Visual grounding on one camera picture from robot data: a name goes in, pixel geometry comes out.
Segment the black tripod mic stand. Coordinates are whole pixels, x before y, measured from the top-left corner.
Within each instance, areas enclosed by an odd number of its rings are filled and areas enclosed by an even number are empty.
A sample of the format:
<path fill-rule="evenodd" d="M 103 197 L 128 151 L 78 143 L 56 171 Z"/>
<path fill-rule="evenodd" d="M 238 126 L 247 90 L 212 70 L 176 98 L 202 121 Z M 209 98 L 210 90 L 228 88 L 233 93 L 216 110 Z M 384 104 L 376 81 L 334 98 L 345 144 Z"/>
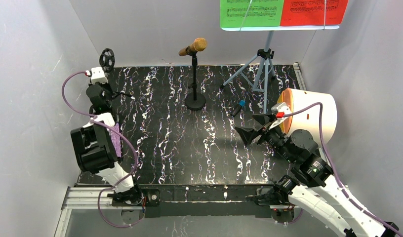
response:
<path fill-rule="evenodd" d="M 105 48 L 100 57 L 99 57 L 99 64 L 102 67 L 104 73 L 106 74 L 106 76 L 108 76 L 108 74 L 114 69 L 115 66 L 115 55 L 112 49 L 110 48 Z M 121 92 L 121 91 L 113 91 L 110 84 L 107 82 L 105 84 L 102 85 L 103 88 L 105 88 L 111 95 L 111 99 L 116 99 L 117 97 L 119 97 L 120 95 L 126 96 L 131 98 L 132 95 L 125 93 L 125 92 Z"/>

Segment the black round-base mic stand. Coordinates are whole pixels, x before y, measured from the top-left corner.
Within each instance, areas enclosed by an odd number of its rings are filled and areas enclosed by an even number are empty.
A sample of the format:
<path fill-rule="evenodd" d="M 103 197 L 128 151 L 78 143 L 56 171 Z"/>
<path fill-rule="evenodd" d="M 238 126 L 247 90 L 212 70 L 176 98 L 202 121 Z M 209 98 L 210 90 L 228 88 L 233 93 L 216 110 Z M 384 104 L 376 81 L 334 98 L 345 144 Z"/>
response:
<path fill-rule="evenodd" d="M 199 111 L 203 109 L 206 105 L 206 98 L 203 94 L 197 92 L 197 66 L 198 59 L 197 54 L 192 53 L 192 67 L 193 67 L 193 83 L 190 88 L 192 92 L 189 93 L 185 98 L 185 106 L 191 111 Z"/>

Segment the gold microphone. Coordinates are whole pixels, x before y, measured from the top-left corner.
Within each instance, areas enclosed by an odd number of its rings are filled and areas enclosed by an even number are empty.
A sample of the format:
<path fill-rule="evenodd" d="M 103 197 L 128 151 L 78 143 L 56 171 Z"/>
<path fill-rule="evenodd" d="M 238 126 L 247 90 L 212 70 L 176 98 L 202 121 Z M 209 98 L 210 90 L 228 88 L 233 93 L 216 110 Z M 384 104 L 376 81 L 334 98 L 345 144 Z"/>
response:
<path fill-rule="evenodd" d="M 179 56 L 187 56 L 193 53 L 202 52 L 207 48 L 207 40 L 205 38 L 196 38 L 188 47 L 181 49 Z"/>

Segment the purple glitter microphone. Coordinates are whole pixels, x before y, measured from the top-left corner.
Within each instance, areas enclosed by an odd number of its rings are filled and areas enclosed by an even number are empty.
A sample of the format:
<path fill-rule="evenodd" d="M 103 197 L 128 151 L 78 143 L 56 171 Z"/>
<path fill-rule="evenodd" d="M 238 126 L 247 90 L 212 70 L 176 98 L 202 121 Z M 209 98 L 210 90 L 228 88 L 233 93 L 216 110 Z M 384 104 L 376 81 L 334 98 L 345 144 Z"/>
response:
<path fill-rule="evenodd" d="M 116 123 L 116 125 L 113 127 L 113 129 L 115 131 L 117 131 L 118 133 L 121 133 L 119 123 Z M 111 136 L 111 140 L 112 140 L 112 143 L 114 145 L 117 157 L 121 158 L 122 157 L 122 155 L 121 155 L 122 139 L 120 138 L 120 136 L 118 134 L 116 134 L 116 133 L 114 133 L 112 131 L 110 131 L 110 136 Z"/>

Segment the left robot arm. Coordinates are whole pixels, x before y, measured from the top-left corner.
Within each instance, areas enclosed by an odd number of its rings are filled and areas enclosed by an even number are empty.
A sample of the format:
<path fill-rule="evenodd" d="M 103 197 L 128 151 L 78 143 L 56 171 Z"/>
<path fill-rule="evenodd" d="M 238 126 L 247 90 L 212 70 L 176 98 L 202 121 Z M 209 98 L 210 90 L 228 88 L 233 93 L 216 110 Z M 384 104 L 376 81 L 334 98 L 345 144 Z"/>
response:
<path fill-rule="evenodd" d="M 138 205 L 142 192 L 133 179 L 121 167 L 121 157 L 116 153 L 112 134 L 116 132 L 117 116 L 111 101 L 116 97 L 108 84 L 97 82 L 86 90 L 92 105 L 91 120 L 73 129 L 71 139 L 77 164 L 82 172 L 101 177 L 114 188 L 113 200 Z"/>

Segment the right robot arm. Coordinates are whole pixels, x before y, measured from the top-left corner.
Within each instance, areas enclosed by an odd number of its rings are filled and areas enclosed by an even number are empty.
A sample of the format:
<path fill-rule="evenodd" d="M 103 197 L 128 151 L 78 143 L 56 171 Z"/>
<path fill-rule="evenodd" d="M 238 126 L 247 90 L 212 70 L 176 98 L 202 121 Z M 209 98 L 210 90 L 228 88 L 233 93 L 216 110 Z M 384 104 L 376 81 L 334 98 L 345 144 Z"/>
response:
<path fill-rule="evenodd" d="M 309 131 L 283 133 L 279 127 L 286 118 L 283 112 L 254 115 L 254 118 L 260 122 L 259 128 L 235 128 L 243 143 L 268 143 L 295 166 L 291 169 L 292 177 L 283 176 L 266 193 L 252 196 L 253 201 L 264 204 L 275 200 L 297 205 L 341 237 L 401 236 L 395 223 L 376 217 L 346 189 L 329 160 L 317 153 L 318 144 Z"/>

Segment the black marker blue cap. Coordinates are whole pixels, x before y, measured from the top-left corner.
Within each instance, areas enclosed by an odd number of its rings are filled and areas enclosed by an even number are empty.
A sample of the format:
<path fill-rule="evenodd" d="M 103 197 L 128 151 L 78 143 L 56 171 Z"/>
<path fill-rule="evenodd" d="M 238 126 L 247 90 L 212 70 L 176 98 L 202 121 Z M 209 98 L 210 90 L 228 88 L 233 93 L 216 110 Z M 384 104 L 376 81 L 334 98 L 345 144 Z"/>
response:
<path fill-rule="evenodd" d="M 239 102 L 238 102 L 238 104 L 236 104 L 235 106 L 234 106 L 234 109 L 233 109 L 233 111 L 230 113 L 230 115 L 232 116 L 232 117 L 235 117 L 241 110 L 242 110 L 242 108 L 245 106 L 245 101 L 244 100 L 240 100 Z"/>

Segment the grey tripod music stand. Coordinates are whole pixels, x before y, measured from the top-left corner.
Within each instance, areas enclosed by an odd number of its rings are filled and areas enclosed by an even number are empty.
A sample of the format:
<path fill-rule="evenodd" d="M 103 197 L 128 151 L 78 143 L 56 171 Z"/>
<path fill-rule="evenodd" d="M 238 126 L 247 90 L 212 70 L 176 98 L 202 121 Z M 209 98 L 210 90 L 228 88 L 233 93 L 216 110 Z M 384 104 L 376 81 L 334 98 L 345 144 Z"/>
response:
<path fill-rule="evenodd" d="M 241 66 L 235 73 L 233 73 L 226 81 L 224 81 L 219 89 L 223 90 L 224 87 L 230 83 L 234 78 L 237 76 L 242 76 L 248 84 L 251 86 L 251 91 L 253 92 L 262 92 L 263 93 L 263 113 L 265 114 L 268 109 L 267 109 L 267 104 L 268 104 L 268 82 L 269 79 L 276 79 L 276 73 L 274 70 L 274 65 L 273 65 L 273 57 L 274 57 L 274 51 L 271 50 L 270 44 L 271 44 L 271 39 L 273 37 L 274 32 L 269 31 L 266 39 L 265 46 L 259 50 L 257 50 L 257 53 L 243 66 Z M 257 58 L 260 58 L 260 63 L 257 69 L 257 73 L 255 76 L 255 79 L 253 82 L 251 82 L 248 77 L 243 74 L 243 70 L 247 68 L 253 61 L 255 61 Z"/>

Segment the white drum orange head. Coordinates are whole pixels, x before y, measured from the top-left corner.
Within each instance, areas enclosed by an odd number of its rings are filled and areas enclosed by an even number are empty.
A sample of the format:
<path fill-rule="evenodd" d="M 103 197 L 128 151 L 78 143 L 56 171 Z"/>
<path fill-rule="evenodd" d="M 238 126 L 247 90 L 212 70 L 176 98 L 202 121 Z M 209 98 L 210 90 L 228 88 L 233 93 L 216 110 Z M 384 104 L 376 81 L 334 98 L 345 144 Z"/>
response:
<path fill-rule="evenodd" d="M 322 134 L 325 143 L 332 138 L 337 125 L 337 108 L 332 95 L 287 88 L 279 96 L 278 102 L 285 102 L 292 113 L 297 112 L 313 103 L 323 104 Z M 302 113 L 287 118 L 280 128 L 286 135 L 291 135 L 295 130 L 304 129 L 311 133 L 313 140 L 322 147 L 319 132 L 320 106 L 314 106 Z"/>

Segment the green sheet music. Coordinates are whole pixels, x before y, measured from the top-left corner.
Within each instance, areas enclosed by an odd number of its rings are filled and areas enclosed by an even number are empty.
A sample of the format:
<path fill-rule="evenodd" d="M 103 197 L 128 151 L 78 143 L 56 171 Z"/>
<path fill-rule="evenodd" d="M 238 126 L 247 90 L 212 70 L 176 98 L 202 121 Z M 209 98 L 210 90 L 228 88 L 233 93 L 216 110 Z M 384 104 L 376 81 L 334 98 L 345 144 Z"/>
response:
<path fill-rule="evenodd" d="M 280 25 L 284 0 L 222 0 L 220 27 L 276 27 Z"/>

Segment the red sheet music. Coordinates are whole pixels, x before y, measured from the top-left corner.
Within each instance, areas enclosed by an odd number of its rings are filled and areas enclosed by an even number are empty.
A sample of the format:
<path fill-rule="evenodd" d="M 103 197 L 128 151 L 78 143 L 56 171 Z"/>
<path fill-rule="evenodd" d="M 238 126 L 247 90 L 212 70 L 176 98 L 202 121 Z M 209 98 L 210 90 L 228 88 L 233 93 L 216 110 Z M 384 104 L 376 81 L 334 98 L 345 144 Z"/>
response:
<path fill-rule="evenodd" d="M 339 25 L 348 0 L 285 0 L 281 26 Z"/>

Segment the aluminium base frame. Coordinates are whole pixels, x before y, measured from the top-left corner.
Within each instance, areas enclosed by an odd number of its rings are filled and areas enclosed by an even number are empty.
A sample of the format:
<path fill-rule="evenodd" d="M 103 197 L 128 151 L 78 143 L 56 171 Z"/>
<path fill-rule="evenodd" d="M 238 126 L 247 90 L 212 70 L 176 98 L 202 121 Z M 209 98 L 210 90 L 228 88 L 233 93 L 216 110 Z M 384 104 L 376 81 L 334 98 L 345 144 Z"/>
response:
<path fill-rule="evenodd" d="M 354 235 L 341 215 L 316 193 L 299 189 L 284 197 L 270 195 L 271 185 L 143 185 L 136 204 L 127 204 L 104 186 L 80 186 L 67 190 L 55 235 L 63 237 L 74 210 L 138 211 L 141 217 L 256 216 L 294 223 L 296 208 L 310 213 L 341 237 Z"/>

